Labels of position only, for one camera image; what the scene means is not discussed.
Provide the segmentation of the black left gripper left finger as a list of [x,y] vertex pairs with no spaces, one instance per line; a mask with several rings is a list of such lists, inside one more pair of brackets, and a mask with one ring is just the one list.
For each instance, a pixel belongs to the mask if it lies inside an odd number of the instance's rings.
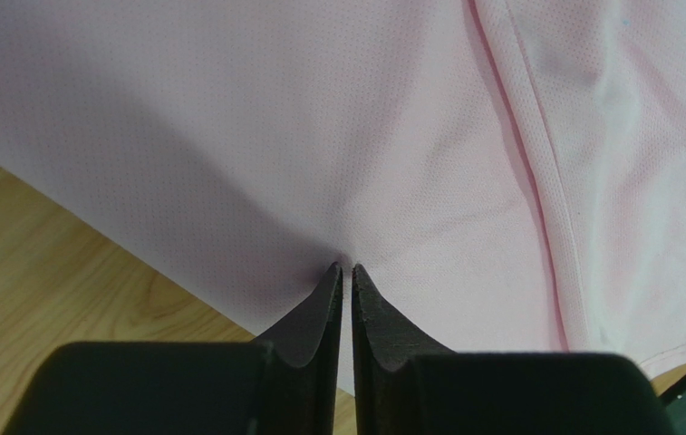
[[249,342],[78,342],[39,367],[7,434],[329,434],[343,271]]

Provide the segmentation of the pink t shirt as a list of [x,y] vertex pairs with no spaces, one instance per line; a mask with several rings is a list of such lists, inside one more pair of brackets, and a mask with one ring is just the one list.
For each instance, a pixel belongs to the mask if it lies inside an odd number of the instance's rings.
[[0,1],[0,166],[253,333],[686,363],[686,1]]

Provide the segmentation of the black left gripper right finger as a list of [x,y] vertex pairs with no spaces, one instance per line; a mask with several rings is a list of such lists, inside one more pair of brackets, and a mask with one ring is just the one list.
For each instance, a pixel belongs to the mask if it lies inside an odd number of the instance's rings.
[[353,269],[361,434],[671,434],[647,378],[612,353],[456,353]]

